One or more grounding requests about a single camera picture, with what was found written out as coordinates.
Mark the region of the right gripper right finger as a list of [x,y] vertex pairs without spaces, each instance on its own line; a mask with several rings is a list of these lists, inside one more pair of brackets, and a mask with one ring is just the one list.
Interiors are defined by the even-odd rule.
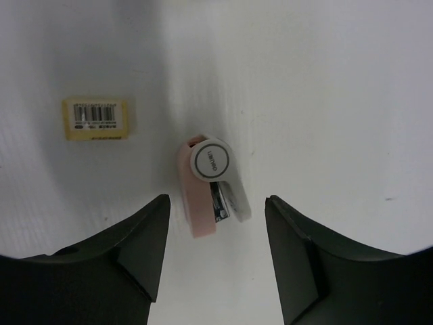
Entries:
[[285,324],[432,323],[432,249],[367,246],[278,196],[266,199],[265,218]]

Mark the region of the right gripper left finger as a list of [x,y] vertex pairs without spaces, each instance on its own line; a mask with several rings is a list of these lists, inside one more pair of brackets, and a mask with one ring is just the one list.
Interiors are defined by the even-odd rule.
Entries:
[[135,214],[52,255],[1,258],[2,324],[146,324],[170,219],[157,196]]

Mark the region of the pink white mini stapler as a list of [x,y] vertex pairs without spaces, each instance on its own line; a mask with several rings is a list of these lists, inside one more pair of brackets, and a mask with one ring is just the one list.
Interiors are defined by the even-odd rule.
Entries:
[[199,134],[178,154],[178,172],[186,220],[194,238],[216,232],[216,224],[235,215],[252,216],[234,151],[227,142]]

